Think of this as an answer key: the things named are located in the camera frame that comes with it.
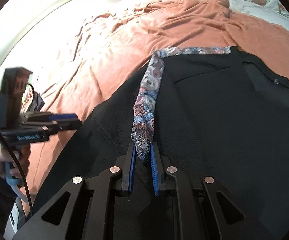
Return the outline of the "person's left hand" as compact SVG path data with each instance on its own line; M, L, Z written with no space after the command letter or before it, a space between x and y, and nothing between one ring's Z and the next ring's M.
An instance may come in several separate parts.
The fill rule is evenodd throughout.
M17 157L25 176L27 176L29 166L30 166L29 156L31 154L31 146L24 145L21 148L20 152L14 151L14 154ZM16 167L15 162L13 161L12 157L10 156L8 151L0 145L0 178L2 179L6 178L4 163L9 163L9 162L13 163L13 167L14 167L10 169L10 174L12 176L15 176L16 178L21 178L20 171Z

